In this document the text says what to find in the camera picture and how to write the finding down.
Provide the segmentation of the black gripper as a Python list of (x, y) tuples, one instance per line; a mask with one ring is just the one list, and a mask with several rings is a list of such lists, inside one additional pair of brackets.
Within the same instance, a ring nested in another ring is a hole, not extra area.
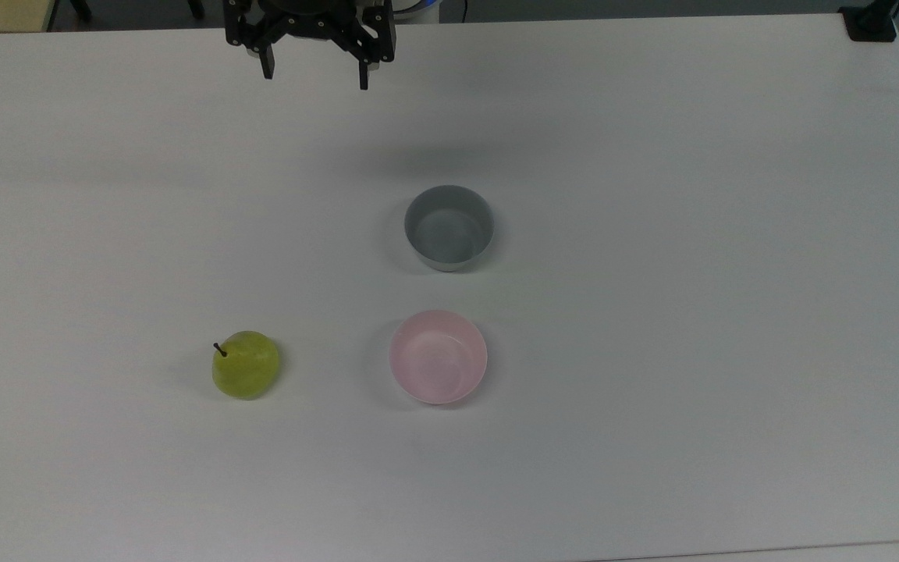
[(261, 74), (271, 80), (275, 58), (268, 33), (324, 37), (328, 30), (346, 35), (349, 51), (359, 61), (361, 90), (370, 74), (396, 57), (393, 1), (226, 1), (225, 36), (259, 60)]

